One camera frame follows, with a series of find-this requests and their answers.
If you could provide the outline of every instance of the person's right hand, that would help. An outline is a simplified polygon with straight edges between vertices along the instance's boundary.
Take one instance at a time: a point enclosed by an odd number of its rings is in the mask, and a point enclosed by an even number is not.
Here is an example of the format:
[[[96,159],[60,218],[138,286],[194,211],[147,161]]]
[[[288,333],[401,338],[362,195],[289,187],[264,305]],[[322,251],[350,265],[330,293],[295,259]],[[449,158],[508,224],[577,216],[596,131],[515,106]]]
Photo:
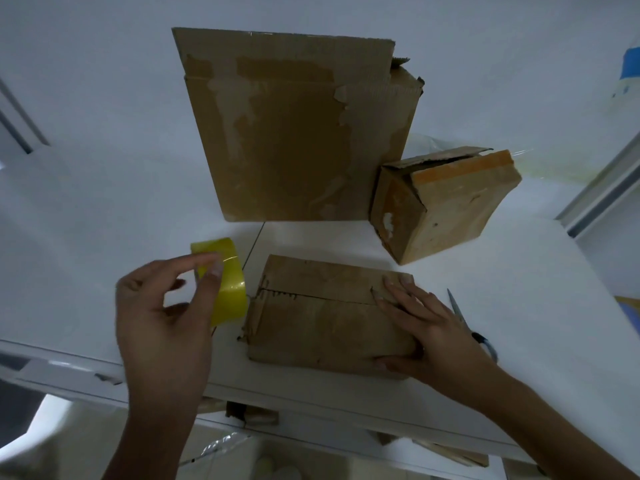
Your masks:
[[[495,401],[511,377],[492,361],[436,295],[411,282],[402,281],[402,286],[404,289],[385,279],[385,287],[404,310],[381,296],[375,297],[376,303],[396,325],[420,341],[424,355],[420,360],[387,356],[376,362],[476,410]]]

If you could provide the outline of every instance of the person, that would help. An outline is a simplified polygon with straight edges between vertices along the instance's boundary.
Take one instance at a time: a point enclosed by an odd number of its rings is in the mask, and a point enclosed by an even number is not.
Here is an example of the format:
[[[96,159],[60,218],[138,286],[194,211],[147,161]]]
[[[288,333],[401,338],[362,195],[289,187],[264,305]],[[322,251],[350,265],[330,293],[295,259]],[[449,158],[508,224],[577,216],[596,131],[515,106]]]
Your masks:
[[[183,286],[180,274],[206,266],[191,303],[164,307]],[[158,260],[116,286],[116,337],[129,387],[129,416],[103,480],[174,479],[211,366],[209,320],[220,290],[216,253]],[[380,367],[407,374],[484,414],[554,480],[637,479],[581,434],[532,389],[496,365],[452,311],[413,282],[385,282],[400,306],[375,301],[415,336],[424,357],[382,357]]]

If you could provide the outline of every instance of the floor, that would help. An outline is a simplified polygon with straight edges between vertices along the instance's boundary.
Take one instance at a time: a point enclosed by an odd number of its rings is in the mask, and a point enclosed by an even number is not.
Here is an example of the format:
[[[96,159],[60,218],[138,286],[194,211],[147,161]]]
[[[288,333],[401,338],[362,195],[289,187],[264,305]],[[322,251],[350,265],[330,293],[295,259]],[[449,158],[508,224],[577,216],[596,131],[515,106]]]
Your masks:
[[[99,480],[116,449],[126,411],[75,402],[60,428],[48,440],[0,463],[0,480]],[[198,456],[205,446],[227,433],[195,425],[182,455]],[[226,455],[212,456],[180,468],[178,480],[250,480],[254,462],[271,457],[276,466],[293,465],[305,480],[428,480],[384,464],[345,458],[284,443],[249,438]]]

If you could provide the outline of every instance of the large cardboard box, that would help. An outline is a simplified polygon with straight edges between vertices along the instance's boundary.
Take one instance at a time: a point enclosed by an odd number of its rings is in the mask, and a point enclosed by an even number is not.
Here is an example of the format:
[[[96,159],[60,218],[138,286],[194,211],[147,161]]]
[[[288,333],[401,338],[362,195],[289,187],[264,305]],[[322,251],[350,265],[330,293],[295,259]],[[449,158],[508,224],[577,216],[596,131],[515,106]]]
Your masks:
[[[370,222],[398,264],[474,239],[522,177],[508,150],[463,146],[389,163]]]
[[[270,255],[244,323],[249,358],[404,378],[375,368],[373,359],[420,355],[422,347],[380,311],[371,295],[373,288],[394,302],[382,279],[398,284],[401,274]]]
[[[174,28],[228,221],[366,220],[423,81],[385,39]]]

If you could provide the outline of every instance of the tape roll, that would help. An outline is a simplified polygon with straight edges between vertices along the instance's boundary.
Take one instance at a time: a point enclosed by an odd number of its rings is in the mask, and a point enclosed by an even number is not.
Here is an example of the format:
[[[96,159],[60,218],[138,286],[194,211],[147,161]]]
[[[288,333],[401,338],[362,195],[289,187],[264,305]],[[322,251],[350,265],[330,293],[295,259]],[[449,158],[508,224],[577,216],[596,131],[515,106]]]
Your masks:
[[[229,320],[242,318],[246,315],[248,300],[246,297],[246,289],[244,285],[244,273],[242,272],[242,263],[238,258],[236,245],[229,237],[219,239],[217,241],[193,242],[191,244],[191,253],[220,253],[225,262],[225,268],[222,273],[222,283],[220,284],[220,292],[216,299],[211,315],[211,326],[215,327]],[[196,281],[199,280],[207,268],[201,266],[197,268]]]

